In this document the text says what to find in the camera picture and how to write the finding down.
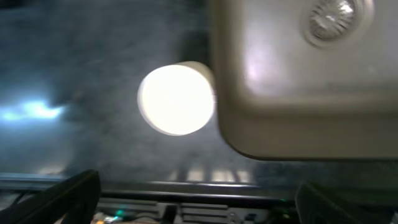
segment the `sink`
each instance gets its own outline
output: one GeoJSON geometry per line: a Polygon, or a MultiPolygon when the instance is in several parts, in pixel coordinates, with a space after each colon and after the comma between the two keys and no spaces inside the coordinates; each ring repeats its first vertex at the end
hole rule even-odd
{"type": "Polygon", "coordinates": [[[398,157],[394,0],[210,1],[220,131],[255,159],[398,157]]]}

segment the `countertop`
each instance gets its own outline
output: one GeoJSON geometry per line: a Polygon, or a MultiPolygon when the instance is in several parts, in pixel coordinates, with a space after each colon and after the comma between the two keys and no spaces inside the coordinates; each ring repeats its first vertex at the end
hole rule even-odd
{"type": "MultiPolygon", "coordinates": [[[[216,114],[186,136],[152,129],[137,107],[140,82],[177,62],[211,66],[209,23],[202,0],[36,0],[1,10],[0,172],[68,177],[95,169],[105,188],[180,183],[236,194],[241,186],[295,191],[303,180],[398,188],[395,161],[244,157],[220,136],[216,114]],[[29,114],[40,106],[60,114],[29,114]]],[[[189,185],[185,191],[195,190],[189,185]]]]}

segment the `white circle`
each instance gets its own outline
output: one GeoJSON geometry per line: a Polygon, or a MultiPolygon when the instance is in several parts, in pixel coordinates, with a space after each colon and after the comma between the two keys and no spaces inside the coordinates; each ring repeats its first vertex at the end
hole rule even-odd
{"type": "Polygon", "coordinates": [[[198,131],[215,108],[213,88],[206,77],[209,75],[184,65],[154,70],[139,87],[141,115],[164,134],[181,136],[198,131]]]}

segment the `stainless steel sink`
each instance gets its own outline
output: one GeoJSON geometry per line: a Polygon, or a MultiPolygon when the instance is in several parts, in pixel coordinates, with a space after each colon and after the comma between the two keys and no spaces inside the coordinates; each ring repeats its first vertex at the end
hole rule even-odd
{"type": "Polygon", "coordinates": [[[258,159],[398,157],[398,1],[214,0],[223,137],[258,159]]]}

